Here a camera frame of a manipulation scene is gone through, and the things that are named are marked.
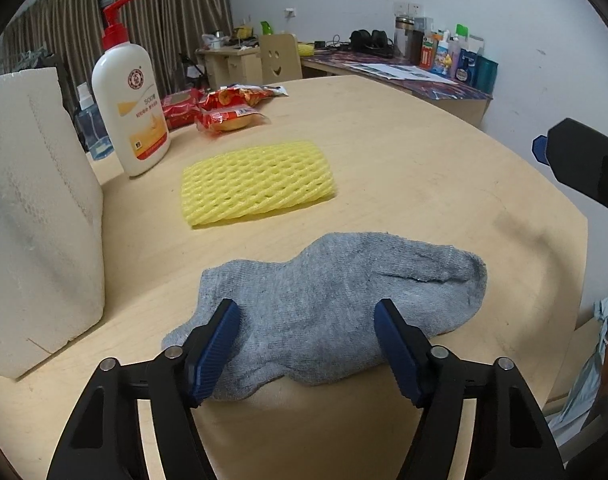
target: round table top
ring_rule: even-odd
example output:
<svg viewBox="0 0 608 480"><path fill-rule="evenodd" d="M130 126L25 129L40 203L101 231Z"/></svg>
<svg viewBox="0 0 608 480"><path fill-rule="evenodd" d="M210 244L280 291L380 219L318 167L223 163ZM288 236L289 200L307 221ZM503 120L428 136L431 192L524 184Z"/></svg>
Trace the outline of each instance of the round table top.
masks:
<svg viewBox="0 0 608 480"><path fill-rule="evenodd" d="M526 161L427 102L358 76L285 86L290 97L262 108L270 124L215 140L177 130L165 158L136 179L114 155L94 163L104 189L104 317L20 380L0 377L0 447L24 480L45 478L98 362L158 354L162 337L193 312L205 268L289 260L327 232L389 232L481 256L488 286L480 311L433 342L473 361L511 357L545 402L575 327L586 218ZM334 198L250 221L185 224L182 168L303 139L326 155ZM466 401L452 478L465 470L473 409ZM162 480L148 402L140 413L150 478ZM396 477L420 412L382 365L316 387L283 378L247 400L208 400L193 413L220 480L370 480Z"/></svg>

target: silver bolt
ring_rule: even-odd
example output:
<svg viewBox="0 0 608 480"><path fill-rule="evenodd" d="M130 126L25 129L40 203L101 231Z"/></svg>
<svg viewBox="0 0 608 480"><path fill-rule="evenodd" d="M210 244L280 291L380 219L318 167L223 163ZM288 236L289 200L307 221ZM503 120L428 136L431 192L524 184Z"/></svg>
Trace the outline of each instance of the silver bolt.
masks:
<svg viewBox="0 0 608 480"><path fill-rule="evenodd" d="M431 354L438 359L446 359L449 356L449 351L443 346L434 346L431 348Z"/></svg>
<svg viewBox="0 0 608 480"><path fill-rule="evenodd" d="M100 363L100 370L103 372L107 372L108 370L112 370L113 368L115 368L116 364L117 361L115 359L113 359L112 357L107 357L106 359L102 359L102 362Z"/></svg>
<svg viewBox="0 0 608 480"><path fill-rule="evenodd" d="M500 357L497 360L497 364L502 370L512 370L515 366L515 363L511 361L508 357Z"/></svg>
<svg viewBox="0 0 608 480"><path fill-rule="evenodd" d="M169 359L175 359L182 355L182 347L181 346L169 346L166 350L164 350L164 355Z"/></svg>

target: plastic wrapper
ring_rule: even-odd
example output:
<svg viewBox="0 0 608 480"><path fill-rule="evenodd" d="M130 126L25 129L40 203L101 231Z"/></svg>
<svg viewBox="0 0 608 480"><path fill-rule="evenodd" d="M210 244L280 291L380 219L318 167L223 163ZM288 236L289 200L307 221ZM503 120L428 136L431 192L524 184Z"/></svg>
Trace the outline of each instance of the plastic wrapper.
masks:
<svg viewBox="0 0 608 480"><path fill-rule="evenodd" d="M202 110L195 119L200 130L214 135L267 122L266 116L248 105Z"/></svg>
<svg viewBox="0 0 608 480"><path fill-rule="evenodd" d="M216 110L241 105L257 106L263 99L287 95L283 86L232 85L206 94L200 99L200 108Z"/></svg>
<svg viewBox="0 0 608 480"><path fill-rule="evenodd" d="M193 124L200 113L200 99L204 92L197 88L184 90L176 94L167 95L162 99L162 111L169 130Z"/></svg>

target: brown curtain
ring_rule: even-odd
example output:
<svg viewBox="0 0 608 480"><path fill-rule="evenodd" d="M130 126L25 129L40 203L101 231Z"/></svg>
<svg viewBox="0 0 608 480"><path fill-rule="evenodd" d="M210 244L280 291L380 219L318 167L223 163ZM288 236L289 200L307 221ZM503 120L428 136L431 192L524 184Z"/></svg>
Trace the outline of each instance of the brown curtain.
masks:
<svg viewBox="0 0 608 480"><path fill-rule="evenodd" d="M174 91L180 52L193 57L202 34L232 31L228 0L135 0L122 11L130 40L143 46L153 61L156 83L164 96Z"/></svg>
<svg viewBox="0 0 608 480"><path fill-rule="evenodd" d="M90 83L103 53L102 30L98 0L37 0L4 31L4 55L13 63L45 44L62 58L73 85Z"/></svg>

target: foam box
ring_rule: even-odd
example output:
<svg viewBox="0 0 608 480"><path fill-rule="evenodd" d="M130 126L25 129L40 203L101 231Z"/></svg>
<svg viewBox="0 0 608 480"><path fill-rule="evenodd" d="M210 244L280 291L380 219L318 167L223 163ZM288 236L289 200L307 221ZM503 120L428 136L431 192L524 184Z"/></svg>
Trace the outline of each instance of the foam box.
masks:
<svg viewBox="0 0 608 480"><path fill-rule="evenodd" d="M20 376L102 317L101 222L56 69L0 76L0 375Z"/></svg>

